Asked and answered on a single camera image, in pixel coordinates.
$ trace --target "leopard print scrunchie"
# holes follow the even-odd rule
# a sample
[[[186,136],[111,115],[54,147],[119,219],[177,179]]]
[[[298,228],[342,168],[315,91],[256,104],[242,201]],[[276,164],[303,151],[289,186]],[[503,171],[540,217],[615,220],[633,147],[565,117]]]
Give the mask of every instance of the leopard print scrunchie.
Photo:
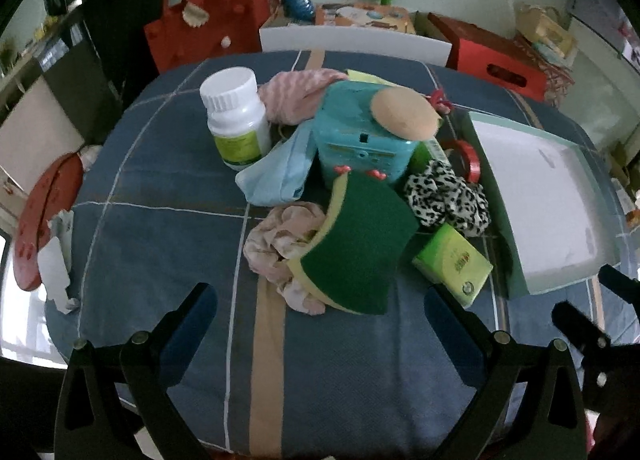
[[[404,195],[424,227],[446,222],[463,236],[479,236],[491,223],[482,186],[466,183],[439,160],[431,160],[422,174],[410,175]]]

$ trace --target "table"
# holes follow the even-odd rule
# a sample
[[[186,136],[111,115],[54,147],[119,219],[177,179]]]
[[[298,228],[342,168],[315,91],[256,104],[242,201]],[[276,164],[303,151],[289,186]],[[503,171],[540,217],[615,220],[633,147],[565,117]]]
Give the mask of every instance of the table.
[[[454,135],[459,116],[472,108],[580,144],[619,234],[617,267],[635,275],[635,254],[604,163],[573,121],[446,68],[360,53],[320,57],[325,68],[370,72],[423,94],[443,88],[456,111],[441,128],[442,138]],[[218,315],[184,380],[169,390],[199,439],[253,455],[414,456],[440,443],[474,394],[422,311],[427,283],[410,259],[429,235],[416,234],[408,245],[386,315],[329,309],[312,318],[285,309],[241,254],[246,234],[266,210],[246,204],[207,130],[198,88],[211,73],[247,66],[264,83],[279,71],[304,69],[309,58],[309,52],[279,52],[206,60],[167,72],[142,92],[85,176],[74,207],[70,286],[82,307],[64,316],[48,304],[50,336],[67,358],[78,336],[95,346],[121,343],[152,329],[197,282],[207,281],[218,291]],[[317,169],[304,198],[328,200]],[[489,330],[546,345],[559,336],[551,309],[569,300],[614,342],[640,334],[633,309],[592,279],[507,300],[499,239],[490,233],[470,240],[495,264],[472,306]],[[120,394],[130,401],[126,390]]]

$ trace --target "pink striped cloth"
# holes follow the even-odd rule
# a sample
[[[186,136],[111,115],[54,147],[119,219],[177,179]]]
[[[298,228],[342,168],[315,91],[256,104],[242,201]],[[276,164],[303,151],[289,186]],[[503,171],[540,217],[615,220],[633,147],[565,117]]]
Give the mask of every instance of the pink striped cloth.
[[[316,114],[328,85],[348,78],[330,68],[280,72],[258,89],[258,95],[269,121],[295,126]]]

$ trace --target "blue fabric pouch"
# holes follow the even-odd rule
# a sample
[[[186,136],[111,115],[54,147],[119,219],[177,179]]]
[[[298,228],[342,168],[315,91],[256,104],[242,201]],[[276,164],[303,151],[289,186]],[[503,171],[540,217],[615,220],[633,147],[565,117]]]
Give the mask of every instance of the blue fabric pouch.
[[[253,205],[273,207],[302,196],[318,147],[313,119],[302,122],[289,140],[279,143],[255,164],[236,174],[236,184]]]

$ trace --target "ribbed bottle cap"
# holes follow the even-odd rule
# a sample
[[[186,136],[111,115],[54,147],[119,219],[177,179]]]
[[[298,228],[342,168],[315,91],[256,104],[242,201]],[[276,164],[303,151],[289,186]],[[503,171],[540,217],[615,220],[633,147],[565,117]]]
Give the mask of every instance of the ribbed bottle cap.
[[[235,110],[255,98],[257,92],[254,71],[243,66],[216,72],[200,86],[200,97],[210,113]]]

